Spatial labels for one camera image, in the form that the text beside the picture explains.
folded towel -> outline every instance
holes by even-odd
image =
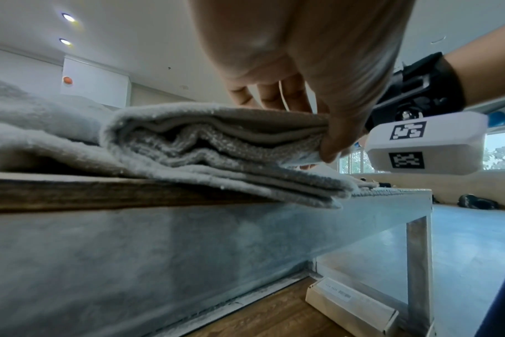
[[[289,168],[320,162],[328,122],[321,115],[201,103],[104,113],[87,102],[55,101],[0,81],[0,170],[33,168],[49,158],[88,173],[208,185],[323,208],[339,207],[335,198],[359,187],[375,187],[348,175]]]

wooden floor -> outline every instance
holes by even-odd
[[[258,302],[236,311],[188,337],[352,337],[345,329],[306,303],[306,278]]]

table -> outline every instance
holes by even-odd
[[[429,190],[364,192],[343,205],[315,209],[149,180],[0,173],[0,335],[163,334],[255,290],[256,297],[265,287],[278,291],[281,280],[317,269],[310,261],[318,256],[428,217],[432,207]],[[427,224],[408,226],[407,312],[421,326],[431,318]]]

hand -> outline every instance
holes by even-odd
[[[233,101],[330,113],[320,154],[332,162],[360,136],[388,86],[414,0],[190,0],[201,45]]]

